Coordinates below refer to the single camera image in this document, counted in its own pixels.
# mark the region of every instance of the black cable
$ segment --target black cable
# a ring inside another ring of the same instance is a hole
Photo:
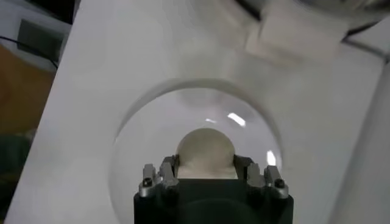
[[[261,21],[260,10],[249,4],[246,0],[236,0],[236,2],[255,20]]]
[[[10,41],[10,42],[14,42],[14,43],[16,43],[16,44],[19,44],[19,45],[25,47],[25,48],[28,48],[30,51],[34,51],[34,52],[35,52],[36,54],[38,54],[39,56],[41,56],[41,57],[43,57],[43,58],[49,60],[49,61],[54,65],[54,67],[55,67],[56,69],[59,68],[58,65],[54,62],[53,59],[51,59],[49,56],[47,56],[45,53],[43,53],[42,51],[38,50],[37,48],[34,48],[34,47],[32,47],[32,46],[30,46],[30,45],[28,45],[28,44],[25,44],[25,43],[22,43],[22,42],[20,42],[20,41],[13,40],[13,39],[11,39],[11,38],[4,37],[4,36],[0,36],[0,39],[7,40],[7,41]]]
[[[359,50],[371,53],[379,58],[382,58],[385,61],[385,64],[389,63],[389,61],[390,61],[390,55],[379,48],[361,43],[359,41],[353,41],[353,40],[350,40],[348,38],[343,39],[342,43],[349,45],[349,46],[352,46],[352,47],[355,47]]]
[[[365,24],[363,26],[359,26],[357,28],[354,28],[354,29],[350,29],[348,32],[347,32],[347,35],[345,38],[348,38],[348,37],[351,37],[353,35],[356,35],[358,33],[361,33],[361,32],[364,32],[366,31],[367,29],[370,29],[371,27],[375,26],[376,24],[378,24],[379,22],[373,22],[373,23],[369,23],[369,24]]]

